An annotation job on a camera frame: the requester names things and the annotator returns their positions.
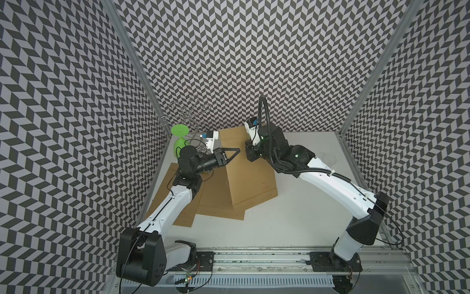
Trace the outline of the brown file bag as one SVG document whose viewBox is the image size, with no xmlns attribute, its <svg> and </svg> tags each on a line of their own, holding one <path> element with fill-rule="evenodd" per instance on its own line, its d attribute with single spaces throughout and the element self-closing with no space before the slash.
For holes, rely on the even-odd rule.
<svg viewBox="0 0 470 294">
<path fill-rule="evenodd" d="M 247 159 L 246 143 L 251 139 L 244 126 L 219 131 L 223 148 L 240 153 L 226 166 L 231 200 L 236 213 L 244 212 L 278 196 L 275 171 L 264 160 Z"/>
<path fill-rule="evenodd" d="M 139 225 L 144 232 L 158 232 L 161 235 L 166 233 L 196 197 L 202 185 L 200 175 L 182 173 L 176 164 L 171 164 L 170 170 L 175 171 L 175 175 L 170 177 L 170 180 L 174 180 L 172 186 L 164 186 L 164 192 L 168 192 L 168 195 L 165 198 L 160 197 L 160 203 L 154 206 L 154 211 Z"/>
<path fill-rule="evenodd" d="M 226 167 L 203 175 L 197 214 L 218 218 L 244 220 L 244 212 L 235 212 Z"/>
</svg>

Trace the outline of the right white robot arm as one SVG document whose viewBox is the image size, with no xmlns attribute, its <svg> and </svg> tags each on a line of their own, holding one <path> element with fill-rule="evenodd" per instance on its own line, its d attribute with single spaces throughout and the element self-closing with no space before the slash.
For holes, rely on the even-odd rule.
<svg viewBox="0 0 470 294">
<path fill-rule="evenodd" d="M 362 189 L 349 178 L 326 165 L 315 153 L 302 145 L 290 145 L 282 130 L 258 121 L 244 123 L 247 159 L 264 159 L 277 172 L 304 180 L 327 193 L 352 215 L 352 220 L 335 242 L 330 261 L 346 263 L 363 246 L 373 245 L 384 219 L 389 197 Z"/>
</svg>

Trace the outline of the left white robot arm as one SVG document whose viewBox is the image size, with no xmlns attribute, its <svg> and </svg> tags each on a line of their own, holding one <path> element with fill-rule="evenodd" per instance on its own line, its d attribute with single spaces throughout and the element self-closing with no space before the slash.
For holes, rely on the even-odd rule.
<svg viewBox="0 0 470 294">
<path fill-rule="evenodd" d="M 238 148 L 216 148 L 211 154 L 200 153 L 192 145 L 182 148 L 168 195 L 143 222 L 122 232 L 117 277 L 155 286 L 166 271 L 175 267 L 190 270 L 197 264 L 194 243 L 177 240 L 172 245 L 165 245 L 164 239 L 177 217 L 199 192 L 202 173 L 228 165 L 239 153 Z"/>
</svg>

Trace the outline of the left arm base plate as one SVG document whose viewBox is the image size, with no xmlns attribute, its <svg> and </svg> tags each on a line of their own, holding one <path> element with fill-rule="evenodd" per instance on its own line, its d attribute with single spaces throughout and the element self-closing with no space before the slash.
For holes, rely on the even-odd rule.
<svg viewBox="0 0 470 294">
<path fill-rule="evenodd" d="M 188 260 L 175 265 L 172 268 L 166 269 L 170 273 L 196 273 L 211 272 L 214 264 L 215 252 L 214 251 L 198 251 L 197 253 L 190 253 Z"/>
</svg>

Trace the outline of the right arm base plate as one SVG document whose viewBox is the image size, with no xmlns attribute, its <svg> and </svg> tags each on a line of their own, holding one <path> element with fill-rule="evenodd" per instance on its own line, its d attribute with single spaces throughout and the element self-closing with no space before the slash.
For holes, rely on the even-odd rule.
<svg viewBox="0 0 470 294">
<path fill-rule="evenodd" d="M 349 261 L 343 260 L 333 252 L 310 252 L 309 257 L 307 264 L 314 272 L 360 273 L 363 270 L 358 253 L 355 253 Z"/>
</svg>

